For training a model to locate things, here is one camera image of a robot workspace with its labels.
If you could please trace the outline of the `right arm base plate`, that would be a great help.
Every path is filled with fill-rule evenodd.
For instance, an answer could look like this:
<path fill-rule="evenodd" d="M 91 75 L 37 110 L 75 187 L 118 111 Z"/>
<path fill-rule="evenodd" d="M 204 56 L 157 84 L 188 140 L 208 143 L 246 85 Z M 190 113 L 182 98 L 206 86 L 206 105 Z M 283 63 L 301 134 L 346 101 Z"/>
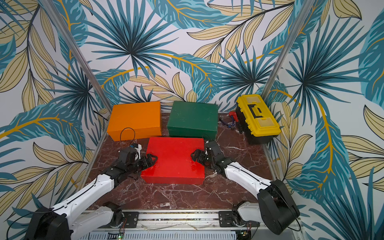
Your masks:
<path fill-rule="evenodd" d="M 255 221 L 245 221 L 237 211 L 219 211 L 219 222 L 221 228 L 229 227 L 259 227 L 260 223 Z"/>

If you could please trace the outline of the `red shoebox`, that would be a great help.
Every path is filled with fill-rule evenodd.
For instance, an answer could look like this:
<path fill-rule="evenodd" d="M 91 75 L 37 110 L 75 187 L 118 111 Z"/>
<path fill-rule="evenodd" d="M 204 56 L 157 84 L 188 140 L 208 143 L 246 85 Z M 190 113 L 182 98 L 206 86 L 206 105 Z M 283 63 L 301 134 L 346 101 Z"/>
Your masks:
<path fill-rule="evenodd" d="M 147 154 L 158 160 L 141 172 L 141 178 L 148 184 L 202 185 L 205 167 L 194 162 L 191 154 L 203 149 L 204 140 L 199 138 L 150 138 Z"/>

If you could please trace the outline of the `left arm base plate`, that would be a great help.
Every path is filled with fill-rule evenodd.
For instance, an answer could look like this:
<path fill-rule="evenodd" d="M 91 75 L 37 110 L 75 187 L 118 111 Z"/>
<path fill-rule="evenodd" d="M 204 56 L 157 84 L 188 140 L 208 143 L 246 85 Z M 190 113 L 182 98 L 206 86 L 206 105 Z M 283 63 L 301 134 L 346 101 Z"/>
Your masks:
<path fill-rule="evenodd" d="M 139 212 L 119 212 L 113 214 L 112 220 L 99 229 L 134 229 L 137 227 Z"/>

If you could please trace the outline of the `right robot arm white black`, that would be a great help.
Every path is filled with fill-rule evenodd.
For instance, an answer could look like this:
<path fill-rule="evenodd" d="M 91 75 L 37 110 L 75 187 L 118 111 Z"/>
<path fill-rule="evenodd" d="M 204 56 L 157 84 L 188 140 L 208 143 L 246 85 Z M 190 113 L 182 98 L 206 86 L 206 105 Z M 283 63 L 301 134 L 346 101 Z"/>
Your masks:
<path fill-rule="evenodd" d="M 237 183 L 258 200 L 257 203 L 241 202 L 231 211 L 221 211 L 219 219 L 222 228 L 250 228 L 253 224 L 264 224 L 272 233 L 279 235 L 299 220 L 300 211 L 282 181 L 268 180 L 252 173 L 226 157 L 217 142 L 206 142 L 205 149 L 195 150 L 191 158 Z"/>

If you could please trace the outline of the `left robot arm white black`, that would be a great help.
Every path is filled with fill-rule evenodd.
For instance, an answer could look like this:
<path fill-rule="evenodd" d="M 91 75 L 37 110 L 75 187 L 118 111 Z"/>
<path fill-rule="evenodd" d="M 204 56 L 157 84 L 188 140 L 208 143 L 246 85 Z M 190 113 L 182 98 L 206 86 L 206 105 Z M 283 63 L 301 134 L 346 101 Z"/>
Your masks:
<path fill-rule="evenodd" d="M 153 167 L 158 158 L 140 156 L 140 146 L 120 150 L 118 159 L 76 194 L 52 206 L 36 210 L 26 231 L 26 240 L 78 240 L 99 227 L 120 229 L 126 222 L 120 206 L 107 202 L 97 210 L 83 212 L 99 198 L 133 174 Z"/>

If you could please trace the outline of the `orange shoebox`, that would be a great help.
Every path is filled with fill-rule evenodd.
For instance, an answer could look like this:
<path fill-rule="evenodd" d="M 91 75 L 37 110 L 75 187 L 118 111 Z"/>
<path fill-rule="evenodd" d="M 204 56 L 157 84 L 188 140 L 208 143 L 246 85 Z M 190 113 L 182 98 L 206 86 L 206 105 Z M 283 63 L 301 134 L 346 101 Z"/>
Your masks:
<path fill-rule="evenodd" d="M 115 105 L 107 133 L 115 142 L 160 137 L 162 135 L 161 103 Z"/>

